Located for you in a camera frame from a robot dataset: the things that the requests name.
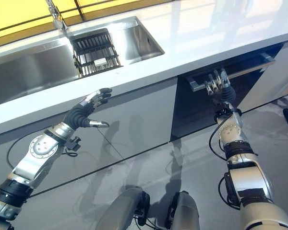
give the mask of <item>stainless steel sink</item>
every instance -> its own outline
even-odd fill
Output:
[[[136,17],[86,28],[68,36],[70,40],[85,38],[92,31],[102,29],[110,34],[120,66],[164,54]],[[83,77],[74,65],[75,49],[69,39],[63,37],[0,56],[0,104]]]

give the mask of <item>black dish rack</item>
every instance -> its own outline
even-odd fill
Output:
[[[74,36],[71,38],[71,43],[74,64],[80,78],[121,67],[107,29]]]

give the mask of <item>black oven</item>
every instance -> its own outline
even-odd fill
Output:
[[[283,44],[255,50],[178,76],[171,141],[215,124],[212,101],[204,82],[224,68],[236,91],[235,107],[250,91],[264,70],[272,65]]]

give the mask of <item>cabinet door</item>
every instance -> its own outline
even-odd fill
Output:
[[[127,158],[170,141],[177,78],[109,100],[92,119],[110,123],[100,129],[113,147]]]
[[[288,94],[288,42],[275,60],[239,105],[243,112]]]
[[[20,140],[10,152],[10,162],[13,166],[25,156],[33,138],[42,134],[42,131],[35,132]],[[96,128],[79,128],[75,132],[81,138],[78,156],[75,158],[61,155],[52,165],[48,176],[40,186],[34,190],[34,194],[51,189],[62,183],[91,173],[102,167],[122,160],[122,157],[114,150],[107,140]],[[11,172],[6,163],[6,152],[15,140],[0,144],[0,184]]]

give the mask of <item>kitchen counter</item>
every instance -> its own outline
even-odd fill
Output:
[[[0,133],[67,111],[100,88],[113,95],[288,41],[288,0],[181,0],[70,27],[70,33],[136,16],[165,54],[0,104]],[[61,36],[59,31],[0,47],[0,55]]]

